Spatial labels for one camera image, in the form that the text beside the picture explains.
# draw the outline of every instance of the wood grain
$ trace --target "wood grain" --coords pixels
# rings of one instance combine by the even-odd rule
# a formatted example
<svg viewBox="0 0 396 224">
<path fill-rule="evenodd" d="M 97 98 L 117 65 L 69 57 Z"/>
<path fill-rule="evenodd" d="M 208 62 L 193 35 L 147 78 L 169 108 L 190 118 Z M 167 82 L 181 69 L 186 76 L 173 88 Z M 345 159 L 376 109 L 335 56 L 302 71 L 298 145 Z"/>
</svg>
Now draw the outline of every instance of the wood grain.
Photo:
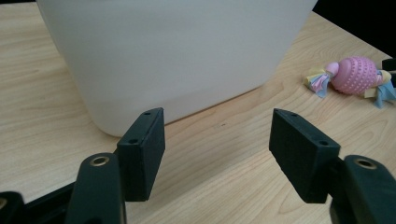
<svg viewBox="0 0 396 224">
<path fill-rule="evenodd" d="M 272 112 L 308 119 L 342 146 L 396 175 L 395 104 L 303 86 L 312 67 L 389 56 L 311 13 L 276 73 L 259 88 L 167 124 L 166 150 L 145 203 L 129 223 L 331 223 L 326 204 L 305 204 L 268 150 Z M 92 123 L 35 3 L 0 6 L 0 191 L 26 202 L 76 179 L 79 164 L 118 138 Z"/>
</svg>

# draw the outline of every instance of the white plastic bin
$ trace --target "white plastic bin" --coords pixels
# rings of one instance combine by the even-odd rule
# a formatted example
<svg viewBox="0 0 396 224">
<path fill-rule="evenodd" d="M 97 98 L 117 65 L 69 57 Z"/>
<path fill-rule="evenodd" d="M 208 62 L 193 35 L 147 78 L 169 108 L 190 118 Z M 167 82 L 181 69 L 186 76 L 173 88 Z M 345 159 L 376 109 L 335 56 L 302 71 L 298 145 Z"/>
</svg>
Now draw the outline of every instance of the white plastic bin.
<svg viewBox="0 0 396 224">
<path fill-rule="evenodd" d="M 122 136 L 144 111 L 165 122 L 270 77 L 315 0 L 36 0 L 94 123 Z"/>
</svg>

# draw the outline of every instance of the dog toy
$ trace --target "dog toy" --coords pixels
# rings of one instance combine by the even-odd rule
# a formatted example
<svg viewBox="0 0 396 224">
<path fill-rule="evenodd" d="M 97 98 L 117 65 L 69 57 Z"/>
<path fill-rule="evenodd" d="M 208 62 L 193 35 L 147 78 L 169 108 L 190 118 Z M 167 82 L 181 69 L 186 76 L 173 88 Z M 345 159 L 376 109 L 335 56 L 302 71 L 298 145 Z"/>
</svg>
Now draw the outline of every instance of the dog toy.
<svg viewBox="0 0 396 224">
<path fill-rule="evenodd" d="M 324 98 L 328 83 L 344 94 L 376 97 L 375 106 L 382 108 L 382 101 L 396 100 L 396 91 L 390 82 L 391 75 L 378 70 L 375 63 L 365 57 L 348 57 L 340 62 L 328 63 L 313 76 L 305 79 L 304 84 L 316 95 Z"/>
</svg>

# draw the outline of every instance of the screw hole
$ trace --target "screw hole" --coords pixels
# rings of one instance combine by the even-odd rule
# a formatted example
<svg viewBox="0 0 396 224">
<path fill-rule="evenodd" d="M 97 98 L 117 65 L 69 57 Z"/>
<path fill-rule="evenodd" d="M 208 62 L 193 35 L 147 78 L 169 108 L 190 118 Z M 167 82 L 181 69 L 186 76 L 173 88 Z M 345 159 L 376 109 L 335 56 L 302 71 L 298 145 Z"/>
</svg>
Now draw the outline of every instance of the screw hole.
<svg viewBox="0 0 396 224">
<path fill-rule="evenodd" d="M 326 141 L 319 141 L 319 143 L 320 143 L 321 145 L 325 146 L 325 147 L 329 145 L 329 143 L 326 142 Z"/>
<path fill-rule="evenodd" d="M 364 159 L 356 159 L 355 163 L 358 164 L 360 167 L 369 169 L 369 170 L 375 170 L 376 165 L 370 161 L 364 160 Z"/>
<path fill-rule="evenodd" d="M 137 144 L 137 139 L 131 139 L 131 140 L 129 140 L 129 143 L 130 144 L 132 144 L 132 145 L 135 145 L 135 144 Z"/>
<path fill-rule="evenodd" d="M 102 166 L 110 161 L 109 157 L 96 157 L 90 161 L 91 166 Z"/>
</svg>

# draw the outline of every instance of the pink toy ball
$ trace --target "pink toy ball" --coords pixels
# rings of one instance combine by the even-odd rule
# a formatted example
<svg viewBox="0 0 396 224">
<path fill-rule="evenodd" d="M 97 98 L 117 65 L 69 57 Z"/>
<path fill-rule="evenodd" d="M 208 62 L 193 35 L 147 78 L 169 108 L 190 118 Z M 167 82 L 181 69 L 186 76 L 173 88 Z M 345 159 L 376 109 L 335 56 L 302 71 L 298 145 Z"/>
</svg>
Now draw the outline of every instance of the pink toy ball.
<svg viewBox="0 0 396 224">
<path fill-rule="evenodd" d="M 353 56 L 338 63 L 328 63 L 325 69 L 306 77 L 304 84 L 316 95 L 324 98 L 328 83 L 332 83 L 337 91 L 345 94 L 375 97 L 375 106 L 381 108 L 382 101 L 396 100 L 396 89 L 390 80 L 391 74 L 376 69 L 372 60 Z"/>
<path fill-rule="evenodd" d="M 333 74 L 334 88 L 345 94 L 362 94 L 377 84 L 377 81 L 382 82 L 382 77 L 376 72 L 375 63 L 364 57 L 349 57 L 339 63 L 329 63 L 326 71 Z"/>
</svg>

